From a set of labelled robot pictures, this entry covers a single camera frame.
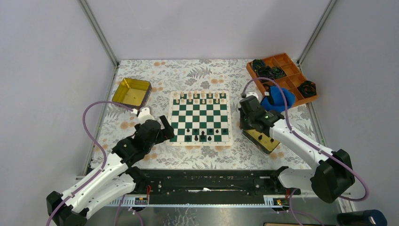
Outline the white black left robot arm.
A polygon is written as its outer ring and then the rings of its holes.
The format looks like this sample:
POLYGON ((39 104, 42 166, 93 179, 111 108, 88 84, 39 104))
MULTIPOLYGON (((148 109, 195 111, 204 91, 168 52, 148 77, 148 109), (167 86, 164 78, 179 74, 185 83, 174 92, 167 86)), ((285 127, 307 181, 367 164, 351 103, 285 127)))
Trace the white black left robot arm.
POLYGON ((166 116, 135 126, 133 136, 120 140, 100 165, 69 189, 53 191, 47 198, 48 223, 83 226, 97 211, 120 196, 145 190, 146 177, 134 164, 154 145, 174 137, 166 116))

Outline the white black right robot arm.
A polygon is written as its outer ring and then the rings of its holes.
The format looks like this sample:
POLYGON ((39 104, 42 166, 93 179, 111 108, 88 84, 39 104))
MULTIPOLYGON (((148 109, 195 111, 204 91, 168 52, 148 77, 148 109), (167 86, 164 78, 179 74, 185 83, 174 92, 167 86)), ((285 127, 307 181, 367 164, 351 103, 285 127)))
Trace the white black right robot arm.
POLYGON ((355 183, 349 154, 333 151, 298 131, 281 113, 265 110, 257 97, 240 100, 240 127, 254 129, 279 141, 302 160, 309 169, 279 168, 270 180, 270 188, 281 194, 288 188, 313 191, 322 201, 332 203, 355 183))

